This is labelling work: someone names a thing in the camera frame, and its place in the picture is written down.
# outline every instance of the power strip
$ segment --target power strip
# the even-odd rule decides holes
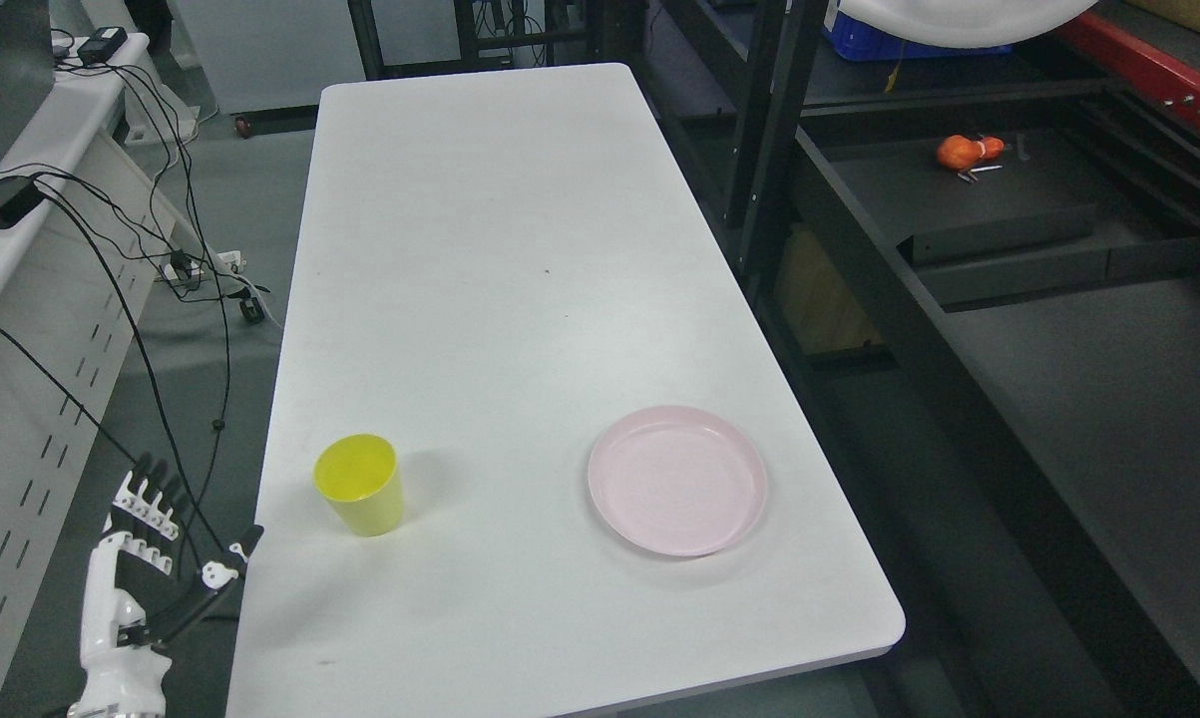
[[[245,269],[245,256],[240,255],[239,250],[220,251],[220,253],[217,253],[217,258],[222,259],[222,263],[227,264],[232,271],[236,274]],[[164,280],[156,277],[157,282],[167,281],[172,286],[187,286],[193,291],[199,287],[199,283],[202,283],[204,277],[212,276],[212,274],[205,273],[202,269],[202,265],[199,265],[199,262],[194,259],[191,261],[191,271],[186,277],[180,276],[179,273],[174,270],[173,264],[162,264],[161,274],[164,276]]]

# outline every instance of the power adapter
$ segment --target power adapter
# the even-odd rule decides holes
[[[77,58],[84,65],[107,62],[116,50],[125,44],[124,26],[101,26],[76,50]]]
[[[44,195],[37,190],[32,178],[10,176],[0,179],[0,231],[14,227],[28,216]]]

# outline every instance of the blue crate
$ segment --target blue crate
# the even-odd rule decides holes
[[[822,32],[826,32],[826,37],[835,46],[835,52],[842,59],[852,61],[900,59],[901,44],[905,44],[907,59],[1004,55],[1012,50],[1010,44],[956,49],[955,47],[932,47],[931,44],[919,44],[919,42],[906,42],[844,13],[835,13],[833,26],[822,26]]]

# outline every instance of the white lamp shade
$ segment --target white lamp shade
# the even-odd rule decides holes
[[[937,47],[992,47],[1042,35],[1093,0],[841,0],[840,12]]]

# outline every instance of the laptop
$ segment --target laptop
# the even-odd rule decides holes
[[[0,2],[0,162],[54,86],[48,0]]]

